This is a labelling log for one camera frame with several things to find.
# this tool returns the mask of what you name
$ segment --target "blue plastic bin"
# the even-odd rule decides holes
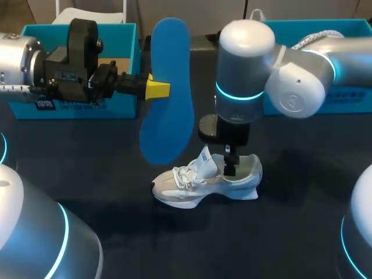
[[[36,37],[46,51],[67,44],[68,25],[29,25],[22,35]],[[99,38],[104,43],[100,58],[130,58],[130,74],[140,73],[141,50],[135,24],[99,24]],[[34,103],[9,103],[17,119],[132,119],[136,116],[137,98],[115,92],[98,106],[53,101],[55,110],[38,110]]]
[[[273,20],[265,22],[273,31],[278,44],[292,47],[309,34],[336,30],[345,37],[370,37],[372,28],[364,19],[340,20]],[[372,88],[332,87],[318,113],[372,112]],[[278,115],[267,95],[264,113]]]

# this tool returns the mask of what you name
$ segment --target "shoe insole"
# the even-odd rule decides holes
[[[153,164],[177,158],[194,127],[190,91],[190,36],[179,19],[163,19],[151,38],[151,68],[155,81],[170,84],[168,98],[153,99],[139,132],[144,157]]]

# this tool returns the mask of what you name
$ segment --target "shoe tongue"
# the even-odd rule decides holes
[[[217,174],[217,165],[213,161],[207,145],[204,146],[193,167],[196,179],[207,179]]]

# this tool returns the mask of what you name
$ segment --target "sneaker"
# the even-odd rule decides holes
[[[174,167],[153,180],[155,198],[175,208],[194,208],[207,195],[218,193],[231,199],[257,199],[256,187],[262,165],[252,154],[240,156],[235,176],[224,176],[224,156],[210,154],[205,145],[199,157],[185,167]]]

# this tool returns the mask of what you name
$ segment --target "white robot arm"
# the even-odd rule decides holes
[[[204,116],[199,136],[226,146],[225,174],[234,175],[237,147],[263,113],[263,95],[293,118],[314,115],[333,85],[372,87],[372,37],[312,34],[293,48],[278,45],[269,26],[236,20],[220,34],[216,114]]]

